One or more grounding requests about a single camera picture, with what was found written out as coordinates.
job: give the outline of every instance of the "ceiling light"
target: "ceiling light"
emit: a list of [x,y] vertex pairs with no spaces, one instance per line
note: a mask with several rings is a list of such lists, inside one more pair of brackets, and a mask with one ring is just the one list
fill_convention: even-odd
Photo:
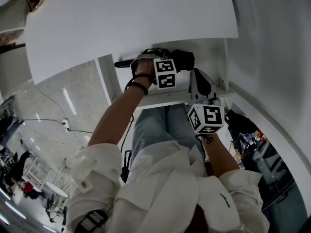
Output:
[[69,94],[68,94],[68,91],[67,91],[66,88],[63,88],[63,93],[64,93],[64,96],[65,96],[65,98],[66,98],[66,101],[67,101],[67,103],[68,103],[68,105],[69,105],[69,107],[70,107],[70,109],[71,109],[71,112],[72,112],[74,115],[76,115],[77,112],[76,112],[76,110],[75,110],[75,108],[74,108],[74,106],[73,106],[73,103],[72,103],[72,101],[71,101],[71,99],[70,99],[70,97],[69,97]]
[[18,214],[20,217],[22,217],[23,219],[26,219],[26,217],[25,217],[25,215],[23,214],[23,213],[21,213],[21,212],[19,212],[17,209],[15,209],[12,205],[10,205],[8,202],[5,202],[6,203],[6,205],[8,206],[8,207],[10,207],[10,209],[12,210],[12,211],[14,211],[16,214]]
[[88,135],[85,135],[85,136],[84,136],[84,138],[85,138],[85,140],[86,140],[87,142],[89,142],[89,141],[90,141],[90,139],[91,139],[91,138],[89,138],[89,136],[88,136]]
[[44,228],[46,228],[47,230],[49,230],[49,231],[52,231],[52,232],[54,232],[54,233],[56,233],[56,231],[55,230],[52,230],[52,229],[50,229],[49,227],[47,227],[47,226],[45,226],[45,225],[42,225]]
[[35,114],[35,116],[37,117],[38,121],[41,122],[40,117],[38,115],[38,113]]
[[5,222],[7,225],[10,225],[9,221],[8,221],[4,216],[2,216],[1,214],[0,214],[0,219],[1,219],[3,222]]
[[1,192],[8,200],[11,200],[11,198],[9,197],[9,195],[7,195],[1,188],[0,188],[0,192]]

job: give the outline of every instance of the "light blue jeans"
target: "light blue jeans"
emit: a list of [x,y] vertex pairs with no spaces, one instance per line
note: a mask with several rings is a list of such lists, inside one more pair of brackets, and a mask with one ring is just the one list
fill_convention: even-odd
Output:
[[143,110],[134,128],[132,161],[143,148],[172,140],[189,149],[196,145],[205,159],[205,152],[201,142],[195,138],[184,104]]

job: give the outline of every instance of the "cable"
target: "cable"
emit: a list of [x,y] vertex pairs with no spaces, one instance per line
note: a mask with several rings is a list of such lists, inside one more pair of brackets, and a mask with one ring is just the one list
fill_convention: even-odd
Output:
[[45,97],[47,97],[49,100],[51,100],[53,103],[55,103],[55,104],[60,108],[60,110],[63,112],[64,117],[65,117],[64,119],[67,119],[67,117],[66,117],[66,115],[65,115],[65,112],[63,111],[62,107],[60,107],[60,105],[59,105],[57,102],[55,102],[53,99],[51,99],[49,96],[45,95],[36,85],[35,85],[35,87],[36,87],[37,90],[38,90],[39,92],[41,92]]
[[124,145],[124,143],[125,143],[127,134],[129,133],[129,131],[130,131],[130,129],[131,129],[131,126],[132,126],[132,123],[133,123],[133,122],[134,122],[134,116],[132,115],[132,121],[130,122],[130,126],[128,127],[128,130],[127,130],[127,132],[126,132],[126,134],[125,134],[125,138],[124,138],[124,140],[123,140],[123,142],[122,142],[122,145],[121,145],[121,153],[122,153],[123,145]]
[[57,122],[59,124],[65,125],[64,122],[59,122],[59,121],[54,120],[54,119],[23,119],[22,121],[54,121],[54,122]]
[[89,132],[89,131],[84,131],[84,130],[71,130],[69,128],[67,128],[68,131],[76,131],[76,132],[85,132],[85,133],[90,133],[93,134],[94,132]]

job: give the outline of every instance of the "black and white marker cube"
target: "black and white marker cube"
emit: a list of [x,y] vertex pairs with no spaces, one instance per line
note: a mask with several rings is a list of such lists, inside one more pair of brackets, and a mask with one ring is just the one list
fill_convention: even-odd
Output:
[[196,134],[214,134],[225,124],[224,108],[216,105],[195,103],[188,118]]
[[173,60],[154,59],[157,89],[176,87],[176,68]]

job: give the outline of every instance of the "black wristband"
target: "black wristband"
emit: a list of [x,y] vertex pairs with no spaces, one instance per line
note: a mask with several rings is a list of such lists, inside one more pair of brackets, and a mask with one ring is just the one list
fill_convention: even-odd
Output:
[[139,78],[139,77],[146,77],[150,80],[151,83],[156,84],[156,77],[154,75],[141,73],[141,74],[135,75],[133,79]]
[[128,87],[130,87],[131,85],[139,87],[140,89],[142,89],[144,91],[145,95],[148,95],[148,89],[145,86],[143,86],[142,84],[137,83],[137,82],[130,82],[128,84]]

